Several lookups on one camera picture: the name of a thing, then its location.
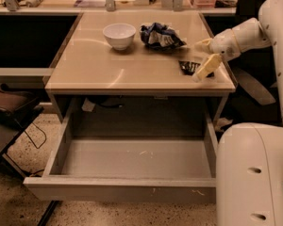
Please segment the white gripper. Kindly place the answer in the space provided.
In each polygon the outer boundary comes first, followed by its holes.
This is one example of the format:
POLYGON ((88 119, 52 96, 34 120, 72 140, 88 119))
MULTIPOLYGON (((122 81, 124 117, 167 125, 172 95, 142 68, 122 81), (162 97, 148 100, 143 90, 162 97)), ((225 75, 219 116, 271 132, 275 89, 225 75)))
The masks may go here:
POLYGON ((213 39, 198 41, 194 48, 199 52, 213 53, 203 60, 192 75, 191 78, 195 82, 202 81, 217 70, 222 63, 222 58, 224 61, 230 61, 241 55, 241 50, 232 29, 217 34, 213 39))

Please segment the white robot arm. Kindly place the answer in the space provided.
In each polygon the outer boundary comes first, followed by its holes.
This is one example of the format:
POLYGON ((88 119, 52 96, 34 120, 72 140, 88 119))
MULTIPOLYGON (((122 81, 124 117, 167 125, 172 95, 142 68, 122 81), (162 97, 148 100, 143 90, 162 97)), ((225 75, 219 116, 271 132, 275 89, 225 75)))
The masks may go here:
MULTIPOLYGON (((192 78, 199 82, 221 61, 271 46, 283 123, 283 0, 266 0, 258 16, 195 48, 208 56, 192 78)), ((217 226, 283 226, 283 125, 239 123, 227 129, 216 158, 217 226)))

